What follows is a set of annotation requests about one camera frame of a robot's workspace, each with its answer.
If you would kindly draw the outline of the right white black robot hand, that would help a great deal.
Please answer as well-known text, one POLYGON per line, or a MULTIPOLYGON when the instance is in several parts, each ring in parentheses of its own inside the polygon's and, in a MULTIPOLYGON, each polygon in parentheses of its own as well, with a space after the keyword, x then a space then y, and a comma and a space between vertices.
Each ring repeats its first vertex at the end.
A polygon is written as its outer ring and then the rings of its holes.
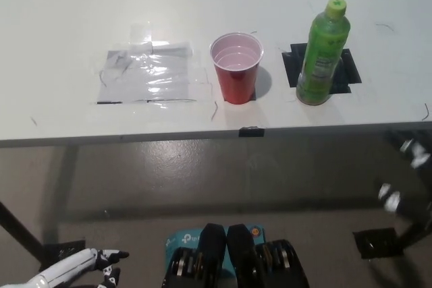
POLYGON ((378 200, 388 212, 413 223, 427 224, 431 221, 431 136, 424 131, 388 131, 385 139, 409 162, 426 189, 425 203, 405 198, 388 182, 379 182, 378 200))

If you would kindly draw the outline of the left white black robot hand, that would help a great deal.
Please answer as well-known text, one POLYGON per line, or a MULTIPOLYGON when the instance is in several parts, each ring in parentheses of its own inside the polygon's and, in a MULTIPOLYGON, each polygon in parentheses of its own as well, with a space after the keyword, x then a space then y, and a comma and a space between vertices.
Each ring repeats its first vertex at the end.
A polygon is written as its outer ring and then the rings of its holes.
POLYGON ((87 248, 48 267, 28 281, 29 287, 66 287, 79 276, 101 271, 103 280, 97 287, 117 287, 120 269, 114 267, 130 254, 121 250, 87 248))

